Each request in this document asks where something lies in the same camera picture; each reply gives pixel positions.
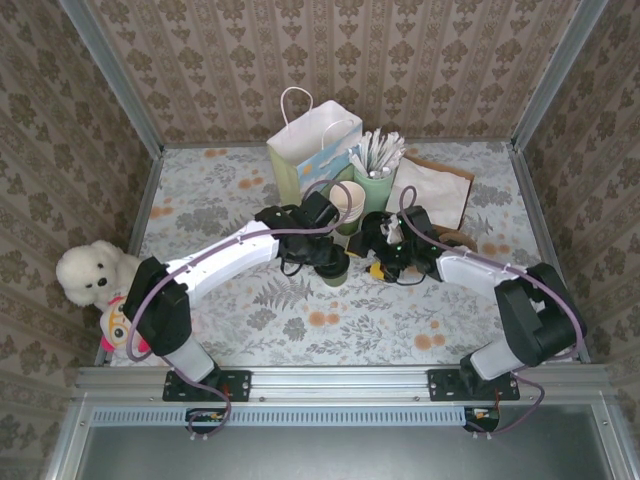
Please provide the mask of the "pink doll with glasses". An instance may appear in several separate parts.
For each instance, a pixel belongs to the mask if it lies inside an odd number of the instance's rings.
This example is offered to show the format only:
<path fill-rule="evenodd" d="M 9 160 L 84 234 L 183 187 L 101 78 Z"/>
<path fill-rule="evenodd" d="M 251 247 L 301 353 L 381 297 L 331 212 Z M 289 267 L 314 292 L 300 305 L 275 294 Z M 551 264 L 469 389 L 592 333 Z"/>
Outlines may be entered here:
<path fill-rule="evenodd" d="M 106 352 L 126 348 L 131 322 L 124 314 L 125 295 L 116 295 L 107 305 L 100 318 L 101 346 Z"/>

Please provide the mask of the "aluminium table side rail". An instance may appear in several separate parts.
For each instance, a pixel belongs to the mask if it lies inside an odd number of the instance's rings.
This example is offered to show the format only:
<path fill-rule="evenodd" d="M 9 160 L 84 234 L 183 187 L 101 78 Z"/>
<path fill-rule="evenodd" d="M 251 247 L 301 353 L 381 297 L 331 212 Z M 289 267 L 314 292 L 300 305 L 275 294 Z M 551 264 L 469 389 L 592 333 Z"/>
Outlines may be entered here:
<path fill-rule="evenodd" d="M 506 146 L 541 259 L 551 264 L 566 283 L 524 154 L 511 143 Z"/>
<path fill-rule="evenodd" d="M 131 231 L 131 237 L 128 244 L 127 252 L 133 256 L 140 254 L 146 227 L 151 215 L 153 201 L 156 190 L 160 182 L 160 176 L 164 165 L 165 148 L 160 148 L 159 155 L 153 159 L 149 171 L 149 177 L 141 199 L 140 207 L 136 216 L 136 220 Z"/>

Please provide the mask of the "white plush dog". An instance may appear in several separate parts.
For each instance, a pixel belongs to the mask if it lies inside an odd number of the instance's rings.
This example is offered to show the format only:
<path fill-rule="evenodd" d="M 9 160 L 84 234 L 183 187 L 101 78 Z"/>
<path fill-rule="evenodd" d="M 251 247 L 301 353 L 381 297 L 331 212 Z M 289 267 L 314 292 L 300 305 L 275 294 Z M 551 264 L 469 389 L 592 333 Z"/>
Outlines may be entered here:
<path fill-rule="evenodd" d="M 119 247 L 98 240 L 66 251 L 56 265 L 56 277 L 67 299 L 80 307 L 101 311 L 115 292 L 128 292 L 142 260 Z"/>

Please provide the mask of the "green cylindrical holder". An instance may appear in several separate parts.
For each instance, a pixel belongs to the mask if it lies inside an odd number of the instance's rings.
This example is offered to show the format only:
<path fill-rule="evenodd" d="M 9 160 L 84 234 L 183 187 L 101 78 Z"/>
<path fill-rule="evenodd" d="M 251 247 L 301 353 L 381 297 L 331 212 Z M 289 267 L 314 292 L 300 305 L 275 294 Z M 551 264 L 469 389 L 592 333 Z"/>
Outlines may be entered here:
<path fill-rule="evenodd" d="M 383 178 L 371 178 L 362 175 L 357 169 L 354 170 L 354 182 L 365 191 L 364 215 L 386 210 L 394 178 L 394 173 Z"/>

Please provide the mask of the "grey metal sheet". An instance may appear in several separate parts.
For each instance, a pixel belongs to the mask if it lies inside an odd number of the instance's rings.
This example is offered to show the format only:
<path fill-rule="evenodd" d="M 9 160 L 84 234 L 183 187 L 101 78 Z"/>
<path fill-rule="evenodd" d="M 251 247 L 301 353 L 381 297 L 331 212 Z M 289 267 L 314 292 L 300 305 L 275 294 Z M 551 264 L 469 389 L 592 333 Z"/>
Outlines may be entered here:
<path fill-rule="evenodd" d="M 513 431 L 460 427 L 94 426 L 69 413 L 45 480 L 640 480 L 616 410 L 545 406 Z"/>

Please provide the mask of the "aluminium frame post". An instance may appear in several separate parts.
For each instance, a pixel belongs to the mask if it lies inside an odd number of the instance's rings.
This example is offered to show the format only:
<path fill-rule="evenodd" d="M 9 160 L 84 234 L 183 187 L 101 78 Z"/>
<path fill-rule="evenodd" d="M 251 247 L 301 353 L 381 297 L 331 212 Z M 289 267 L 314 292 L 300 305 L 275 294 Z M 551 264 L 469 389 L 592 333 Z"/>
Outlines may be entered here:
<path fill-rule="evenodd" d="M 129 80 L 124 62 L 116 55 L 87 0 L 59 0 L 94 62 L 101 70 L 131 125 L 153 161 L 162 156 L 163 141 Z"/>
<path fill-rule="evenodd" d="M 511 137 L 516 152 L 522 152 L 531 140 L 607 3 L 608 0 L 580 1 Z"/>

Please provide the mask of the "landscape print paper bag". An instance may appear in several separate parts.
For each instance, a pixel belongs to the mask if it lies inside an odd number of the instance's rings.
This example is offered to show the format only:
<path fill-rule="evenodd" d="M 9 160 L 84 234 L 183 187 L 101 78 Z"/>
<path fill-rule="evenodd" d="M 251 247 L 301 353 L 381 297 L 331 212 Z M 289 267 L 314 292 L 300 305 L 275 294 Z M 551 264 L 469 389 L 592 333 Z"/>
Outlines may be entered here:
<path fill-rule="evenodd" d="M 337 178 L 349 165 L 349 151 L 363 136 L 363 121 L 328 100 L 308 110 L 267 140 L 272 168 L 284 204 L 297 204 L 319 180 Z"/>

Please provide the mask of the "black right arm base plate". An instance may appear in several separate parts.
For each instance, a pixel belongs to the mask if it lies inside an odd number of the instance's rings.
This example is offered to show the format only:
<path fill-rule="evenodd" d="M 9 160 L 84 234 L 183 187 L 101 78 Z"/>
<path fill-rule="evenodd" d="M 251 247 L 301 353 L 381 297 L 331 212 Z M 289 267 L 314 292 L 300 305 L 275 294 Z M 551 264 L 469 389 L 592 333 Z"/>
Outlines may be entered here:
<path fill-rule="evenodd" d="M 433 369 L 427 372 L 430 400 L 442 401 L 516 401 L 520 399 L 515 378 L 505 373 L 484 380 L 475 373 L 458 368 Z"/>

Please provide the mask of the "aluminium mounting rail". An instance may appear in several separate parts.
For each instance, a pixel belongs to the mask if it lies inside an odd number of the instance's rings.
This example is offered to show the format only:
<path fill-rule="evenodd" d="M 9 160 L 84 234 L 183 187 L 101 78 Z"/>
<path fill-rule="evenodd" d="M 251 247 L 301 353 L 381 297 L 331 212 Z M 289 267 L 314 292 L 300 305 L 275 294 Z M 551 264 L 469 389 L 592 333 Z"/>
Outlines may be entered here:
<path fill-rule="evenodd" d="M 407 406 L 430 402 L 428 374 L 443 365 L 256 367 L 249 404 L 284 406 Z M 71 401 L 95 405 L 162 404 L 166 367 L 91 367 L 79 370 Z M 520 400 L 530 405 L 541 385 L 546 405 L 596 404 L 615 400 L 602 365 L 563 363 L 541 365 L 520 374 Z"/>

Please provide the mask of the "green coffee cup black lid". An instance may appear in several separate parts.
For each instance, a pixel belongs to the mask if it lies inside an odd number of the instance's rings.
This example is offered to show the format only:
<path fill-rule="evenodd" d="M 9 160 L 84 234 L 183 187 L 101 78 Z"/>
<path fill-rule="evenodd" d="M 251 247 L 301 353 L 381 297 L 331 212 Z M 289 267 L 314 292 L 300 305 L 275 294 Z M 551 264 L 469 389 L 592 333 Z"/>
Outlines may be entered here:
<path fill-rule="evenodd" d="M 349 259 L 337 261 L 327 266 L 318 266 L 316 273 L 323 279 L 326 285 L 332 288 L 340 287 L 348 277 L 350 267 Z"/>

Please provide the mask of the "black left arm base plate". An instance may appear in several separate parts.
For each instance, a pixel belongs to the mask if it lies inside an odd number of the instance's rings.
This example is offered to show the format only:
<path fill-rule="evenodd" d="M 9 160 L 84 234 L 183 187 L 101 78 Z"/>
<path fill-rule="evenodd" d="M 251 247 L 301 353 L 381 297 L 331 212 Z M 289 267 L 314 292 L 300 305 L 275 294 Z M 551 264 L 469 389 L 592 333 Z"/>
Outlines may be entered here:
<path fill-rule="evenodd" d="M 251 379 L 250 370 L 214 370 L 201 384 L 219 390 L 231 402 L 247 402 Z M 165 402 L 223 402 L 218 395 L 186 383 L 174 371 L 165 377 L 162 399 Z"/>

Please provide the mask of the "white wrapped straws bundle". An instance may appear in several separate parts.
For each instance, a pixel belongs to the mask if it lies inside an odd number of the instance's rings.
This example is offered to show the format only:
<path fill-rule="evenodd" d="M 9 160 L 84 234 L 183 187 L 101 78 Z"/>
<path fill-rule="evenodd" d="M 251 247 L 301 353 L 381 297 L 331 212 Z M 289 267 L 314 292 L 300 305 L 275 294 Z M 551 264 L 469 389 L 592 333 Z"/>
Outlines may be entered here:
<path fill-rule="evenodd" d="M 405 139 L 398 132 L 384 134 L 381 129 L 366 132 L 349 149 L 349 161 L 356 173 L 370 179 L 390 177 L 406 152 Z"/>

